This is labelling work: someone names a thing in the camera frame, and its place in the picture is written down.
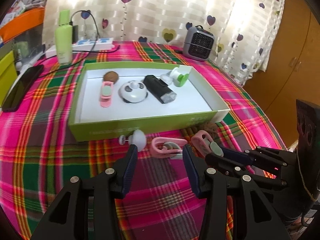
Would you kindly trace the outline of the brown walnut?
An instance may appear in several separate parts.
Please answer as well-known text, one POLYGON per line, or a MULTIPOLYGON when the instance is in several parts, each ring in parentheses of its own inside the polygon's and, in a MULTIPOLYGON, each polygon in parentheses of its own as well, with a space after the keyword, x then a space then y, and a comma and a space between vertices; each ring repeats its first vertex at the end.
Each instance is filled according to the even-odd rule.
POLYGON ((213 139, 219 137, 219 127, 216 123, 205 122, 203 124, 200 124, 199 129, 206 131, 213 139))
POLYGON ((104 82, 113 82, 113 83, 116 83, 118 80, 119 80, 119 75, 118 75, 116 72, 114 72, 114 71, 106 72, 106 73, 103 75, 103 81, 104 81, 104 82))

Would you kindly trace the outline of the pink clip with green pad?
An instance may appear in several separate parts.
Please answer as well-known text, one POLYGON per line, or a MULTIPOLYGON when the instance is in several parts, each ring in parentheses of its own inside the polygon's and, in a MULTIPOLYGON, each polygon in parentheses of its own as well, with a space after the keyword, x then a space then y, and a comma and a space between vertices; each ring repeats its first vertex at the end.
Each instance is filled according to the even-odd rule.
POLYGON ((100 89, 100 105, 101 107, 110 107, 113 93, 113 82, 104 81, 100 89))

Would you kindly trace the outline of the green white spool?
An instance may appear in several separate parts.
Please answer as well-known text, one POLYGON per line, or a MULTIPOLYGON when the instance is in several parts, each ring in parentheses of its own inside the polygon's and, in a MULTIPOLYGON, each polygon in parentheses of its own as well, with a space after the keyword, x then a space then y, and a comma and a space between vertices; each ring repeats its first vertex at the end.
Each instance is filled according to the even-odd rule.
POLYGON ((169 77, 172 79, 176 87, 182 87, 186 83, 186 81, 189 79, 189 73, 182 74, 179 71, 179 68, 176 67, 170 72, 169 77))

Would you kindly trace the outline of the green and white tray box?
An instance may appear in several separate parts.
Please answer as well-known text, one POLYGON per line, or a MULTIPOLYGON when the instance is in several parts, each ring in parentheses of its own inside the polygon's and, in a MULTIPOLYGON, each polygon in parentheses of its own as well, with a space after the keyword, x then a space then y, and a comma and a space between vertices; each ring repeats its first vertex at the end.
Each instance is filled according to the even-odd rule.
POLYGON ((140 129, 145 134, 183 129, 204 122, 221 122, 230 108, 216 89, 192 66, 159 62, 100 62, 85 64, 76 85, 68 126, 76 141, 117 138, 140 129), (178 67, 189 79, 182 87, 171 84, 177 94, 170 103, 160 103, 151 93, 140 103, 126 103, 119 95, 128 81, 143 81, 147 75, 160 77, 178 67), (110 107, 101 107, 103 75, 114 71, 110 107))

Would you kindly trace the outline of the clear round cap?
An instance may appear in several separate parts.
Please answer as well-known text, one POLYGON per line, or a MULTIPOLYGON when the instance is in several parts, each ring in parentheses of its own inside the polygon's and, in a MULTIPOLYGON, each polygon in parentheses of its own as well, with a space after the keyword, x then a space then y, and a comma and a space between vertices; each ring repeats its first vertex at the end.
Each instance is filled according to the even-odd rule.
POLYGON ((160 79, 161 79, 164 83, 166 83, 168 86, 172 84, 172 78, 171 78, 170 76, 166 75, 166 74, 162 74, 162 75, 160 76, 160 79))

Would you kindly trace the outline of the wooden cabinet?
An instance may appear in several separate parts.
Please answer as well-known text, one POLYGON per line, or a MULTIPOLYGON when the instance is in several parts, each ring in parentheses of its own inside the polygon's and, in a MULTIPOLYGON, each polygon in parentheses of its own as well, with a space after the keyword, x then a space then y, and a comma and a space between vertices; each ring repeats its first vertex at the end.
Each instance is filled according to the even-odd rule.
POLYGON ((319 22, 306 0, 285 0, 267 69, 257 71, 244 89, 284 144, 296 142, 296 100, 319 104, 319 22))

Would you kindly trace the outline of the white power strip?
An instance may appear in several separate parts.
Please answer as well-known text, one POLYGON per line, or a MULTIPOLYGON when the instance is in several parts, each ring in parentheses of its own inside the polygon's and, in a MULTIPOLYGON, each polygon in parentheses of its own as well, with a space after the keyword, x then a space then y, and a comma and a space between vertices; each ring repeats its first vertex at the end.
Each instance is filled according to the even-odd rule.
POLYGON ((94 51, 111 50, 115 47, 113 38, 99 38, 97 41, 80 40, 72 45, 73 51, 89 51, 94 45, 94 51))

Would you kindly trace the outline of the grey mini heater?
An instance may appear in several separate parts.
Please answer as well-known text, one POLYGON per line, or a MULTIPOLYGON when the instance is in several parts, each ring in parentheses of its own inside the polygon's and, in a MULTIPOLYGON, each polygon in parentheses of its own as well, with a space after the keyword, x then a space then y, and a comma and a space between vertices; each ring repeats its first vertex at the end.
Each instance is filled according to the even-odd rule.
POLYGON ((201 25, 192 26, 188 29, 182 53, 185 57, 196 60, 206 61, 215 42, 214 35, 203 29, 201 25))

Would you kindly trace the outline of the lime green shoebox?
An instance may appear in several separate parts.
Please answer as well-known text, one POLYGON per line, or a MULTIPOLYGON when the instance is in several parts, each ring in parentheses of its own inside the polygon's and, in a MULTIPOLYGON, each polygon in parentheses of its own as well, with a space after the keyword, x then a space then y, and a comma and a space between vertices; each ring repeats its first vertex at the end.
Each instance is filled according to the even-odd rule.
POLYGON ((0 104, 3 102, 17 79, 16 68, 14 64, 14 53, 10 51, 0 61, 0 104))

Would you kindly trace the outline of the black phone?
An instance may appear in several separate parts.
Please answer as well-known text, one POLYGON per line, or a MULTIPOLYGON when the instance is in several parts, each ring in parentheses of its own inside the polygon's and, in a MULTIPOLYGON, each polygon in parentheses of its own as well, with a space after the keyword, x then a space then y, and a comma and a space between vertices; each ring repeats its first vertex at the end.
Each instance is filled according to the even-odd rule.
POLYGON ((36 79, 42 74, 44 65, 28 68, 21 76, 21 78, 14 85, 8 96, 5 98, 2 111, 15 112, 18 110, 23 98, 34 84, 36 79))

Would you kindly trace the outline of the green lotion bottle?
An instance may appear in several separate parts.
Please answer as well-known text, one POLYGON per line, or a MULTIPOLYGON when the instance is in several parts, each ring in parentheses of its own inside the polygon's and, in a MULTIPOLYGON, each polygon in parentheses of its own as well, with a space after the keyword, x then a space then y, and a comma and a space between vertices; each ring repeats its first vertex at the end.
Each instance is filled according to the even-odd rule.
POLYGON ((72 33, 70 10, 62 10, 55 30, 56 55, 60 65, 69 64, 72 61, 72 33))

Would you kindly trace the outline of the heart patterned curtain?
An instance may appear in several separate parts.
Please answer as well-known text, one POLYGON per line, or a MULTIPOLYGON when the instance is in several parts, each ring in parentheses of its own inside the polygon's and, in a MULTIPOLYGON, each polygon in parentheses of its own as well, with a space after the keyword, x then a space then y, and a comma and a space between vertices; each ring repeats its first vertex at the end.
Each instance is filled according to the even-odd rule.
POLYGON ((80 38, 112 37, 182 47, 201 25, 215 42, 209 58, 243 86, 266 70, 285 0, 47 0, 42 41, 54 44, 59 13, 70 10, 80 38))

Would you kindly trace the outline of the black stamp with clear cap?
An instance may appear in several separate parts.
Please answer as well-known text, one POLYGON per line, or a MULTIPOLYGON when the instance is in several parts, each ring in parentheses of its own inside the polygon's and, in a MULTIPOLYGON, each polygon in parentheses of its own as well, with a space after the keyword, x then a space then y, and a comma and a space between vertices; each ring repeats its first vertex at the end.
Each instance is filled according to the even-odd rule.
POLYGON ((164 81, 154 75, 144 77, 143 83, 147 90, 162 104, 173 102, 176 99, 177 94, 164 81))

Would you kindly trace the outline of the round white grey gadget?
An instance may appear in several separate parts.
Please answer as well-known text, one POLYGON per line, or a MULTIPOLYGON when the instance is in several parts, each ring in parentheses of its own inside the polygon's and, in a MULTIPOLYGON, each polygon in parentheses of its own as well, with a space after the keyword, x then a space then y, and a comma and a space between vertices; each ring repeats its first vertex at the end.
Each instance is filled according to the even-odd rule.
POLYGON ((147 98, 148 91, 141 81, 128 81, 120 87, 119 95, 126 103, 140 103, 147 98))

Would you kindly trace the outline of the white suction cup hook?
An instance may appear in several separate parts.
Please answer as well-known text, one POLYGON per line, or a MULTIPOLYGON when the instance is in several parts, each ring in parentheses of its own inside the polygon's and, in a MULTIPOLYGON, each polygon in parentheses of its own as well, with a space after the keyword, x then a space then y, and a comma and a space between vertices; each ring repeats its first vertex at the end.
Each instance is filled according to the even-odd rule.
POLYGON ((127 138, 125 135, 121 135, 118 142, 120 145, 125 145, 126 142, 128 142, 129 145, 136 145, 138 152, 141 152, 147 145, 146 136, 140 129, 135 130, 133 134, 127 138))

